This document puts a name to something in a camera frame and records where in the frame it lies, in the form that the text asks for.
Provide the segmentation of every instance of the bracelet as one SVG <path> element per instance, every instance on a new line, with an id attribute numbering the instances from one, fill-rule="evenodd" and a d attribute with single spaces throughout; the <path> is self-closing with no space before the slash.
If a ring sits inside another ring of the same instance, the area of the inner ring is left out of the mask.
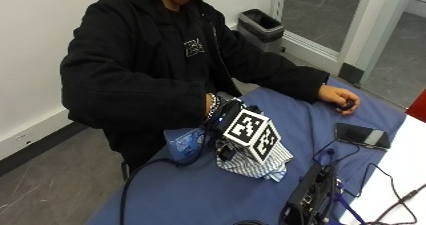
<path id="1" fill-rule="evenodd" d="M 214 96 L 214 94 L 213 93 L 208 93 L 209 95 L 210 95 L 210 97 L 212 97 L 212 105 L 210 105 L 210 112 L 209 112 L 209 114 L 208 114 L 208 117 L 206 117 L 206 121 L 209 121 L 210 120 L 210 118 L 213 117 L 213 113 L 214 113 L 214 111 L 217 110 L 217 108 L 218 108 L 218 98 Z"/>

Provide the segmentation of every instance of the white table surface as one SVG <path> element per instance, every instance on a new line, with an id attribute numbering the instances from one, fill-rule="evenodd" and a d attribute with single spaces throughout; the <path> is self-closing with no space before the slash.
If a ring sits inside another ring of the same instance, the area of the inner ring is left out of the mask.
<path id="1" fill-rule="evenodd" d="M 407 116 L 378 167 L 393 176 L 395 190 L 401 197 L 426 183 L 426 123 Z M 351 202 L 350 206 L 365 222 L 371 222 L 395 202 L 397 197 L 391 190 L 390 178 L 375 169 L 361 197 Z M 426 188 L 406 202 L 417 216 L 417 224 L 421 225 L 426 224 L 425 202 Z M 381 220 L 390 224 L 411 221 L 413 216 L 402 205 L 398 205 Z M 359 224 L 349 212 L 345 212 L 339 222 Z"/>

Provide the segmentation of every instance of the trash can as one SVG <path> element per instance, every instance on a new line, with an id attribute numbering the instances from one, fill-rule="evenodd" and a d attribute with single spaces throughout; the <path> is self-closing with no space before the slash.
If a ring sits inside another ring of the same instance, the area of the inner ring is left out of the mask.
<path id="1" fill-rule="evenodd" d="M 281 52 L 283 27 L 261 10 L 251 9 L 240 14 L 237 29 L 247 41 L 265 52 Z"/>

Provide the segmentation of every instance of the patterned fabric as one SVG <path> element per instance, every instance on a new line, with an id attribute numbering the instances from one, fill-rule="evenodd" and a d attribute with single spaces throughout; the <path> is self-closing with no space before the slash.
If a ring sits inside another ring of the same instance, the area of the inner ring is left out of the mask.
<path id="1" fill-rule="evenodd" d="M 253 159 L 247 158 L 242 153 L 237 152 L 230 161 L 222 161 L 217 158 L 217 165 L 229 172 L 241 174 L 253 178 L 273 179 L 279 182 L 285 173 L 285 164 L 293 159 L 291 153 L 278 142 L 263 164 L 259 164 Z"/>

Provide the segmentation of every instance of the blue tablecloth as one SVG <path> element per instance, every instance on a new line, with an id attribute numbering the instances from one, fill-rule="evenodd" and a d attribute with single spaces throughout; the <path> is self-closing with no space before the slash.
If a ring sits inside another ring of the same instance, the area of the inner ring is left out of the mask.
<path id="1" fill-rule="evenodd" d="M 330 85 L 355 90 L 362 105 L 351 116 L 335 112 L 334 104 L 314 104 L 294 100 L 277 92 L 258 88 L 242 100 L 257 105 L 271 119 L 282 144 L 294 155 L 287 173 L 279 183 L 233 174 L 216 165 L 212 151 L 185 168 L 156 163 L 137 174 L 128 191 L 125 224 L 214 224 L 230 225 L 241 220 L 259 220 L 277 224 L 278 214 L 301 176 L 311 165 L 311 156 L 334 139 L 334 125 L 345 122 L 385 130 L 393 139 L 405 120 L 405 114 L 375 98 L 334 79 Z M 355 146 L 333 142 L 334 158 L 357 150 Z M 338 163 L 338 176 L 346 189 L 358 192 L 366 166 L 378 163 L 386 153 L 361 148 Z M 170 156 L 162 149 L 157 157 Z M 93 215 L 88 224 L 118 224 L 121 190 Z M 333 216 L 343 208 L 335 206 Z"/>

